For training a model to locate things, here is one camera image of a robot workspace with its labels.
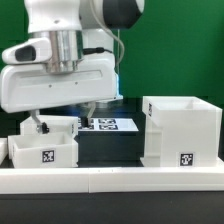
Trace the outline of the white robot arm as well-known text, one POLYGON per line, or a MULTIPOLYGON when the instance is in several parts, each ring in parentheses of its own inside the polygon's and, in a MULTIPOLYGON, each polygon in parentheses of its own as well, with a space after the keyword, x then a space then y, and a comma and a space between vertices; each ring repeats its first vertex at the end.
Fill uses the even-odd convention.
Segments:
POLYGON ((112 100, 117 95, 115 66, 122 55, 115 30, 131 28, 145 0, 24 0, 30 38, 2 52, 0 106, 7 113, 38 118, 45 108, 112 100))

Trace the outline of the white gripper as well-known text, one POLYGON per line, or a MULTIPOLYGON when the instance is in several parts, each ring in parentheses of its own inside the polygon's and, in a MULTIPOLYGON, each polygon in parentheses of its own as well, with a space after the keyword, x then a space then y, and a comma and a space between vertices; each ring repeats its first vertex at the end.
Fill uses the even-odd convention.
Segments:
POLYGON ((30 111, 40 134, 49 128, 38 118, 39 109, 89 102, 81 122, 91 125, 96 103, 116 96, 117 79, 113 54, 85 56, 78 70, 48 74, 43 64, 6 66, 0 74, 0 106, 7 113, 30 111))

